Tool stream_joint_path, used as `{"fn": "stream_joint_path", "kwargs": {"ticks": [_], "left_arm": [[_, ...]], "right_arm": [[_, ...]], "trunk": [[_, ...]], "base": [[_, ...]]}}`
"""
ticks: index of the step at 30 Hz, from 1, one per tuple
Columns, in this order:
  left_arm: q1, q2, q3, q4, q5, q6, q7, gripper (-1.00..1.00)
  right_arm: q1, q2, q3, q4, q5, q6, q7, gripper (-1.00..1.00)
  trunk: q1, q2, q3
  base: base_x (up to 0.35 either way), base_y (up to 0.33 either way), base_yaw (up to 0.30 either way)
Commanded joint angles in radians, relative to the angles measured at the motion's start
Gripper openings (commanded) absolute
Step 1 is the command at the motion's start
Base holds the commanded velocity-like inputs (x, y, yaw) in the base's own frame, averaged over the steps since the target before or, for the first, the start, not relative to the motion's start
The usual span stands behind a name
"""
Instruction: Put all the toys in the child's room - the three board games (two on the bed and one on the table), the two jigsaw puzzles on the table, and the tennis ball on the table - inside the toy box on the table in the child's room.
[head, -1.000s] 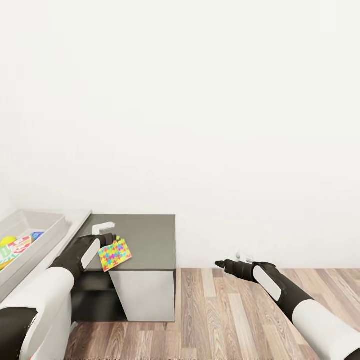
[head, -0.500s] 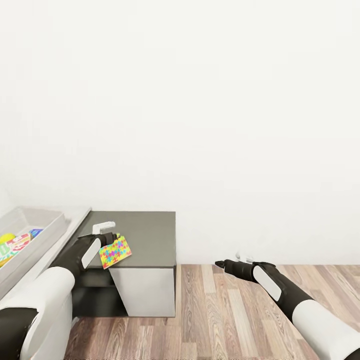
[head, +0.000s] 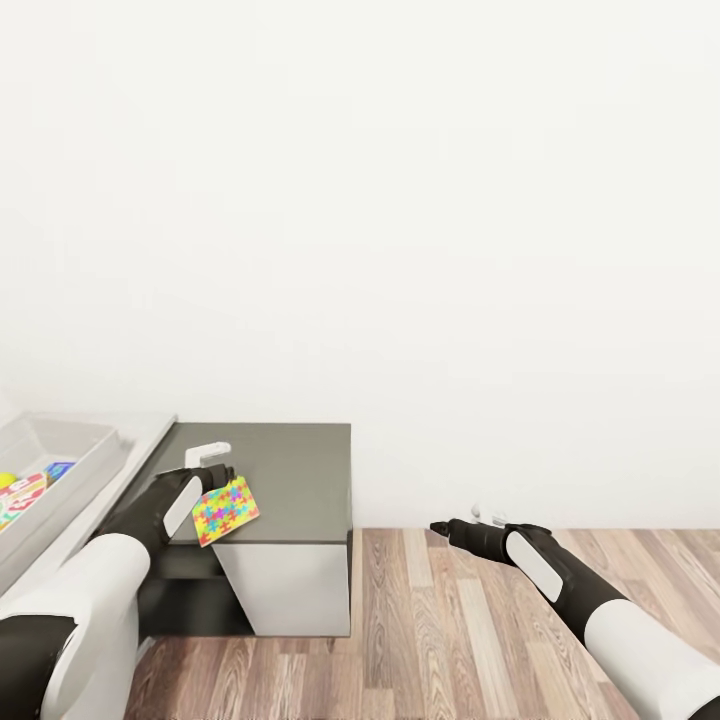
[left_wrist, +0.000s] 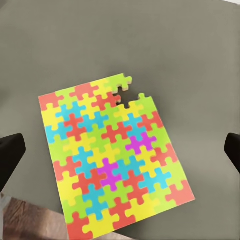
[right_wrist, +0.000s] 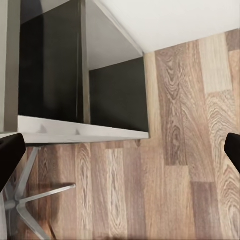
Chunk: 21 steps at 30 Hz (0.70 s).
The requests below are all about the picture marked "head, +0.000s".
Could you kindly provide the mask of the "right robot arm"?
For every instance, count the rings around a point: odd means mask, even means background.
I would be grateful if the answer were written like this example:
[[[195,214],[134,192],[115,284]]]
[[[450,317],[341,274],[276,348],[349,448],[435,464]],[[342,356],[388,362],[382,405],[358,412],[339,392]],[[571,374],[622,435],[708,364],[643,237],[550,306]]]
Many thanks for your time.
[[[512,524],[479,501],[472,523],[430,523],[449,544],[512,567],[535,584],[641,720],[720,720],[720,666],[562,548],[550,529]]]

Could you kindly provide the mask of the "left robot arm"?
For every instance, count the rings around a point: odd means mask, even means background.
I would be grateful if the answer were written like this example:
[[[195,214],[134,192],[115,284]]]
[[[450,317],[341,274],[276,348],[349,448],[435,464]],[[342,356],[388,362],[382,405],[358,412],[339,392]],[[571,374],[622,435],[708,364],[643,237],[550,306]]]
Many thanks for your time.
[[[137,589],[201,496],[235,470],[203,461],[230,443],[187,449],[98,537],[0,610],[0,720],[61,720],[91,680]]]

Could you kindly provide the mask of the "jigsaw puzzle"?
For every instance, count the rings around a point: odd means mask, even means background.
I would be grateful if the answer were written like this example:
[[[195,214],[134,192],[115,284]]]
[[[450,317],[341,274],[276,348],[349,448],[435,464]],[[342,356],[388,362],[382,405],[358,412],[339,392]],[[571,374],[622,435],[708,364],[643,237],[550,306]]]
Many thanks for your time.
[[[244,477],[201,496],[192,511],[201,547],[259,516]]]

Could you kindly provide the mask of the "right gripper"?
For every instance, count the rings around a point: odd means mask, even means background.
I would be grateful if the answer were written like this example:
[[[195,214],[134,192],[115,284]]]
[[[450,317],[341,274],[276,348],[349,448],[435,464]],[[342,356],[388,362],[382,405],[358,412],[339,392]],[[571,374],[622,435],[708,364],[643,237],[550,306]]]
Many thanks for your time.
[[[486,546],[488,532],[493,525],[469,523],[456,518],[449,522],[430,523],[430,529],[449,538],[449,544],[470,551],[474,556],[493,561]]]

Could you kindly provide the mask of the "board game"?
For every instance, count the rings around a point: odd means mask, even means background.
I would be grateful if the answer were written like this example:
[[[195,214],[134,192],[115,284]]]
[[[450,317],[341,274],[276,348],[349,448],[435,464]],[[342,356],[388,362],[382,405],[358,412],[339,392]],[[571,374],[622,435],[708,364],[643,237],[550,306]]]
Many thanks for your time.
[[[50,474],[50,476],[52,478],[52,482],[56,483],[74,465],[75,465],[75,463],[52,462],[48,466],[48,468],[46,468],[46,472],[48,472],[48,474]]]
[[[0,531],[54,485],[46,468],[38,474],[0,488]]]

